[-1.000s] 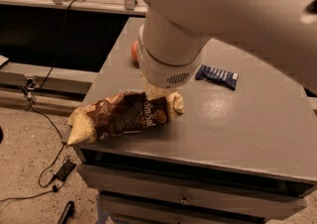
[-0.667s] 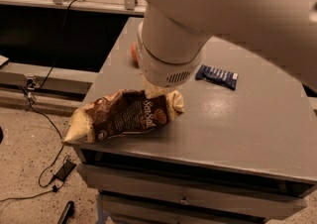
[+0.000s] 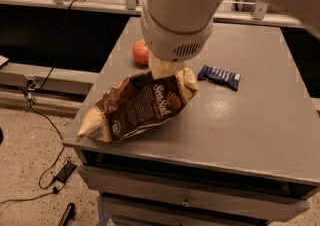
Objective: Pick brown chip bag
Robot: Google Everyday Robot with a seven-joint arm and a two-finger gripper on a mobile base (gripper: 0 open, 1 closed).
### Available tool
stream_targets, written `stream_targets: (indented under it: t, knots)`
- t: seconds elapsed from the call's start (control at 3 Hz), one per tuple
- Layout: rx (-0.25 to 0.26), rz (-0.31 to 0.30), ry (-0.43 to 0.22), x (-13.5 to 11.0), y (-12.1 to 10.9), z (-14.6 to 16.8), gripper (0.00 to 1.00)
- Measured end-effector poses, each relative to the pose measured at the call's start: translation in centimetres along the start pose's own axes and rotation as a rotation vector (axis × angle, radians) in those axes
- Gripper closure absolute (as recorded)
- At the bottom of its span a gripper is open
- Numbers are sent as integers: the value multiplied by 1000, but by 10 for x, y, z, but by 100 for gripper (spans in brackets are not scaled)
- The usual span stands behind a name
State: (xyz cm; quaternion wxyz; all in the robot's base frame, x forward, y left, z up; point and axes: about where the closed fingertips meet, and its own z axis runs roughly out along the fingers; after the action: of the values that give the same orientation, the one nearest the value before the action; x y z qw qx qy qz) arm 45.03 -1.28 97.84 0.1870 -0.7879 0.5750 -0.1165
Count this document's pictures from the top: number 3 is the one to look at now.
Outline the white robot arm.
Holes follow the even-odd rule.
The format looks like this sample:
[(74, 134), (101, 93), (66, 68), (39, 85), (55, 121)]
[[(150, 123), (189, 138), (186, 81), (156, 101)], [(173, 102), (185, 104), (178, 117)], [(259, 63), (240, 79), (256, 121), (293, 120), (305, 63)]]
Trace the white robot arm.
[[(213, 17), (223, 0), (144, 0), (141, 27), (155, 79), (173, 75), (201, 52), (212, 33)], [(320, 0), (261, 0), (299, 19), (320, 34)]]

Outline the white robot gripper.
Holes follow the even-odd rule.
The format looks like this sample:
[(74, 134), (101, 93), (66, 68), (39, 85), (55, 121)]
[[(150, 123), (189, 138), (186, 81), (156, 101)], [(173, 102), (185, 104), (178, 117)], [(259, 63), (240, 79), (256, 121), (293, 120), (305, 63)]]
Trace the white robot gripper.
[(142, 13), (141, 27), (150, 51), (148, 66), (155, 80), (183, 70), (187, 66), (185, 61), (201, 52), (213, 30), (212, 20), (200, 31), (183, 33), (168, 30), (157, 23), (148, 12)]

